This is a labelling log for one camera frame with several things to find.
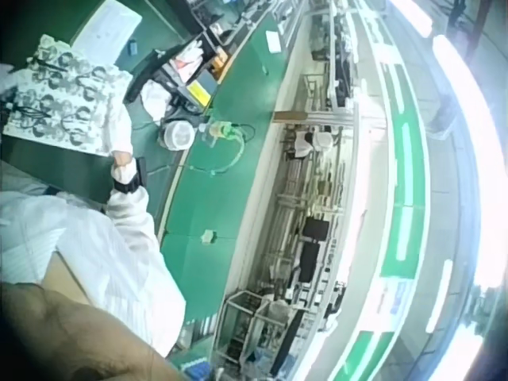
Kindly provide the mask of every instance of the blue object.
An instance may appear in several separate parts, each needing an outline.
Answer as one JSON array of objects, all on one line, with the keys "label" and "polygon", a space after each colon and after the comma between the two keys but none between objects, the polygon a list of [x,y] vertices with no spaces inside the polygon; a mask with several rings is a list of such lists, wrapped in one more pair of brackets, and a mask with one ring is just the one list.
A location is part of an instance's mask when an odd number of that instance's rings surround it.
[{"label": "blue object", "polygon": [[206,381],[212,373],[212,367],[205,358],[184,364],[181,368],[192,381]]},{"label": "blue object", "polygon": [[127,50],[129,51],[130,56],[137,55],[137,42],[135,40],[130,40],[127,45]]}]

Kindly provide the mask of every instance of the document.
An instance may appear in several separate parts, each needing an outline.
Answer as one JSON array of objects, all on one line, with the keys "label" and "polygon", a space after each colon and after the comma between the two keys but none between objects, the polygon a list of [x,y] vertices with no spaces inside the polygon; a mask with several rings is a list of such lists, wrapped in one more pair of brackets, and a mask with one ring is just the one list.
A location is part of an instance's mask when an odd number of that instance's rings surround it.
[{"label": "document", "polygon": [[114,65],[140,22],[141,15],[130,8],[117,0],[105,0],[79,32],[72,49],[94,64]]}]

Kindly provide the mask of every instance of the white container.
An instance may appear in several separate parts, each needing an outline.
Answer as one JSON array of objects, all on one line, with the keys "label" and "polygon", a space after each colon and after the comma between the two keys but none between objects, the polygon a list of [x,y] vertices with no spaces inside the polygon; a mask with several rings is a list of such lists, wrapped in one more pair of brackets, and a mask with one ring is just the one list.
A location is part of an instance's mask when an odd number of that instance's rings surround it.
[{"label": "white container", "polygon": [[170,151],[189,149],[194,143],[196,132],[188,121],[171,121],[163,126],[160,144]]}]

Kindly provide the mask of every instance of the worker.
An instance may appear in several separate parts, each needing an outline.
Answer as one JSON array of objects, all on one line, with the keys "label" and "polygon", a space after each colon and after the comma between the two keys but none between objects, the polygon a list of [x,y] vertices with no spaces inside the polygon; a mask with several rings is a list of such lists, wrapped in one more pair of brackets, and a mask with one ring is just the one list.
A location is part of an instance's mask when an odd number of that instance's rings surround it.
[{"label": "worker", "polygon": [[[15,87],[19,73],[4,75],[0,83]],[[146,210],[125,107],[111,101],[107,120],[114,189],[104,214],[1,162],[2,311],[55,379],[80,369],[132,375],[153,363],[150,379],[176,379],[164,357],[185,301]]]}]

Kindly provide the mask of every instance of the white lab coat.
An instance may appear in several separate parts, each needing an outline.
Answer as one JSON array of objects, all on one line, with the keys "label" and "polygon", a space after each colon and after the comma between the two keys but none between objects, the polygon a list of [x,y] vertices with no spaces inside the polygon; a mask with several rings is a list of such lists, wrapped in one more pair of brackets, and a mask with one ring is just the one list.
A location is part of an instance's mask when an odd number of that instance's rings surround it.
[{"label": "white lab coat", "polygon": [[[112,170],[122,183],[135,173],[134,161]],[[182,328],[185,301],[160,254],[147,191],[113,190],[104,215],[69,197],[37,195],[40,189],[2,164],[2,281],[41,283],[59,252],[94,306],[166,356]]]}]

